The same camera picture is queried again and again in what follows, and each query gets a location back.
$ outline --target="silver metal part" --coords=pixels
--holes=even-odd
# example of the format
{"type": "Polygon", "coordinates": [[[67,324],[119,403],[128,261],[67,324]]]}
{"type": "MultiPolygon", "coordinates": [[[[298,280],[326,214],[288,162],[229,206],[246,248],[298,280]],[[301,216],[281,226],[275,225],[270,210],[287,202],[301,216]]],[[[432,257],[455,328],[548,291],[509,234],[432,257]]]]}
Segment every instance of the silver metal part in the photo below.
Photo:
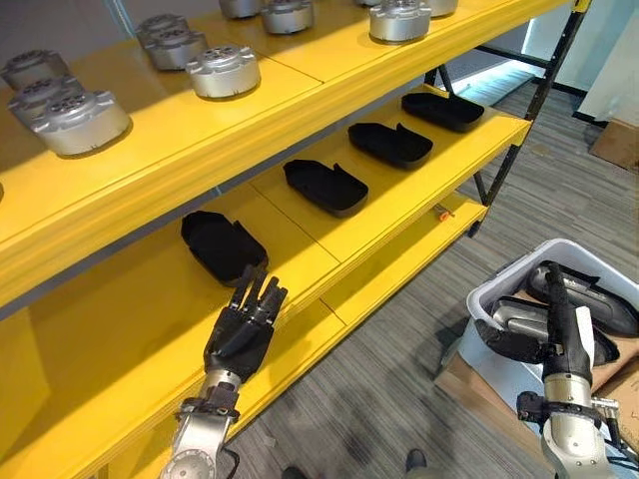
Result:
{"type": "Polygon", "coordinates": [[[430,7],[431,17],[443,17],[454,13],[459,4],[459,0],[425,0],[430,7]]]}
{"type": "Polygon", "coordinates": [[[230,371],[225,371],[224,369],[215,369],[207,374],[204,384],[202,384],[202,389],[200,390],[200,396],[206,397],[209,388],[216,387],[221,382],[233,384],[234,390],[236,391],[242,384],[242,380],[236,374],[230,371]]]}
{"type": "Polygon", "coordinates": [[[262,0],[220,0],[220,9],[227,18],[255,17],[262,11],[262,0]]]}
{"type": "Polygon", "coordinates": [[[383,0],[369,13],[370,36],[382,42],[407,42],[428,32],[430,8],[418,0],[383,0]]]}
{"type": "Polygon", "coordinates": [[[276,35],[295,33],[314,23],[311,0],[272,0],[262,9],[262,23],[276,35]]]}
{"type": "Polygon", "coordinates": [[[163,13],[147,18],[144,22],[138,25],[138,28],[136,29],[136,36],[138,37],[140,45],[144,48],[152,43],[154,37],[159,33],[176,28],[189,30],[187,19],[181,15],[163,13]]]}
{"type": "Polygon", "coordinates": [[[56,99],[31,130],[58,155],[80,155],[125,133],[131,119],[110,92],[83,92],[56,99]]]}
{"type": "Polygon", "coordinates": [[[247,92],[260,82],[258,60],[249,47],[223,45],[212,48],[190,61],[186,70],[200,97],[232,97],[247,92]]]}
{"type": "Polygon", "coordinates": [[[190,60],[208,48],[204,33],[173,28],[154,35],[145,50],[158,70],[184,70],[190,60]]]}
{"type": "Polygon", "coordinates": [[[16,93],[7,106],[9,111],[28,127],[36,117],[44,113],[50,102],[83,91],[84,88],[80,82],[69,75],[45,78],[24,87],[16,93]]]}
{"type": "Polygon", "coordinates": [[[9,60],[0,70],[0,77],[14,90],[20,90],[38,80],[70,75],[62,57],[51,50],[30,50],[9,60]]]}
{"type": "Polygon", "coordinates": [[[184,414],[173,442],[173,457],[161,478],[215,479],[218,453],[231,421],[217,414],[184,414]]]}
{"type": "MultiPolygon", "coordinates": [[[[574,374],[557,373],[544,379],[546,400],[592,407],[590,384],[574,374]]],[[[584,416],[553,413],[543,426],[541,446],[560,478],[612,478],[603,435],[584,416]]]]}

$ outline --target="person's foot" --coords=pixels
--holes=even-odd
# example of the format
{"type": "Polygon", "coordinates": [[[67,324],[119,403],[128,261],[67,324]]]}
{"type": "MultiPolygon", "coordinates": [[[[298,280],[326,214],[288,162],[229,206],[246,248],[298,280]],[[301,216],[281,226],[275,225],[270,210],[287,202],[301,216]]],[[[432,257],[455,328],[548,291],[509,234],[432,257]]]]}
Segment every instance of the person's foot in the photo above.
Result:
{"type": "Polygon", "coordinates": [[[308,479],[308,477],[296,466],[290,466],[282,473],[282,479],[308,479]]]}
{"type": "Polygon", "coordinates": [[[417,467],[426,467],[426,456],[421,449],[411,449],[406,456],[406,472],[417,467]]]}

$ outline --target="gray carpet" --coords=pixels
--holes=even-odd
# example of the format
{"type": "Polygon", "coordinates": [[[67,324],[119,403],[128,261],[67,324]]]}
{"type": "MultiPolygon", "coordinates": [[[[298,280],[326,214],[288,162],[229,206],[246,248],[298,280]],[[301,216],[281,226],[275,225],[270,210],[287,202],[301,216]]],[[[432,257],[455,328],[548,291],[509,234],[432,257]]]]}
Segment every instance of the gray carpet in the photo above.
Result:
{"type": "MultiPolygon", "coordinates": [[[[522,114],[532,91],[498,106],[522,114]]],[[[549,477],[431,379],[463,331],[470,290],[545,240],[576,240],[637,280],[636,177],[588,155],[600,129],[570,117],[574,101],[551,93],[475,239],[450,247],[232,442],[237,477],[277,479],[295,463],[311,479],[400,478],[411,447],[444,477],[549,477]]]]}

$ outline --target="robotic arm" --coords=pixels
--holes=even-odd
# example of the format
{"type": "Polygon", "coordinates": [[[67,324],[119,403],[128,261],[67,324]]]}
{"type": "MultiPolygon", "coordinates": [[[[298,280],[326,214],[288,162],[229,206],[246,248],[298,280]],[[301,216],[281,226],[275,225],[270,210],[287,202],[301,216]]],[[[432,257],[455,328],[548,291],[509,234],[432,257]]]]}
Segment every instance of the robotic arm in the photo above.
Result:
{"type": "MultiPolygon", "coordinates": [[[[548,342],[496,329],[483,320],[476,322],[477,331],[496,353],[543,364],[544,396],[522,392],[517,397],[517,414],[523,421],[539,424],[541,448],[557,476],[614,478],[599,428],[605,420],[613,445],[626,454],[619,440],[618,404],[591,397],[594,342],[590,314],[587,308],[575,310],[568,302],[559,265],[551,263],[549,268],[548,342]]],[[[631,455],[626,456],[628,462],[636,463],[631,455]]]]}
{"type": "Polygon", "coordinates": [[[239,389],[260,368],[287,295],[272,277],[260,296],[266,276],[261,268],[247,267],[231,302],[222,310],[204,351],[206,379],[200,395],[185,399],[180,407],[172,458],[162,479],[216,479],[222,451],[235,461],[228,478],[235,475],[240,458],[224,443],[229,427],[240,417],[235,408],[239,389]]]}

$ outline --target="black metal frame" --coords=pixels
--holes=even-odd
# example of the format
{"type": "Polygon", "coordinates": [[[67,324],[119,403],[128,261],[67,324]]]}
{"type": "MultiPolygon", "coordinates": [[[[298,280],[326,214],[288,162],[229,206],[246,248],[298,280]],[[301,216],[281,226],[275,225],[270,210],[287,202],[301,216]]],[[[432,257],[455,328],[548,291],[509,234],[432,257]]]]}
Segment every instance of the black metal frame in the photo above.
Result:
{"type": "MultiPolygon", "coordinates": [[[[559,73],[559,69],[561,68],[563,61],[565,60],[566,55],[568,54],[568,50],[570,50],[570,46],[572,45],[572,42],[575,39],[575,35],[577,34],[577,30],[579,29],[581,22],[583,21],[584,15],[585,15],[584,12],[576,12],[576,11],[573,11],[570,14],[570,17],[568,18],[568,21],[566,22],[566,25],[561,33],[559,42],[557,42],[555,50],[552,53],[552,56],[550,57],[550,60],[543,60],[540,58],[532,57],[530,55],[524,55],[522,53],[513,52],[510,50],[504,50],[501,48],[488,47],[485,45],[476,47],[477,50],[482,52],[498,55],[504,58],[509,58],[511,60],[517,60],[517,61],[526,63],[528,65],[533,65],[535,67],[541,67],[545,69],[544,75],[541,78],[537,86],[537,89],[535,90],[535,93],[532,96],[532,99],[530,100],[530,104],[528,105],[528,109],[524,116],[524,119],[530,121],[533,125],[535,120],[537,119],[537,116],[539,115],[539,111],[541,110],[541,107],[543,106],[546,100],[546,97],[548,96],[548,93],[550,92],[550,89],[552,88],[554,80],[557,77],[557,74],[559,73]]],[[[434,85],[437,71],[439,72],[441,82],[444,88],[446,89],[446,91],[451,94],[454,94],[452,84],[450,82],[450,77],[448,76],[448,71],[446,70],[445,65],[440,65],[436,69],[433,69],[429,71],[428,73],[426,73],[424,75],[424,83],[429,85],[434,85]]],[[[501,166],[499,167],[499,170],[497,171],[497,175],[495,176],[488,190],[486,190],[486,186],[483,181],[481,171],[477,171],[473,175],[475,179],[475,185],[477,186],[477,191],[479,193],[479,198],[481,199],[481,203],[485,207],[490,208],[492,206],[492,203],[495,201],[495,198],[497,197],[499,190],[503,186],[503,183],[506,180],[508,173],[510,173],[510,169],[512,168],[512,165],[514,164],[517,158],[517,155],[521,151],[521,147],[525,143],[529,133],[530,133],[530,130],[528,130],[528,133],[526,133],[526,136],[524,137],[521,146],[517,146],[517,145],[510,146],[510,148],[508,149],[508,153],[506,154],[503,162],[501,163],[501,166]]],[[[481,223],[482,222],[476,222],[470,228],[470,230],[468,231],[468,235],[470,237],[473,237],[479,231],[479,228],[481,227],[481,223]]]]}

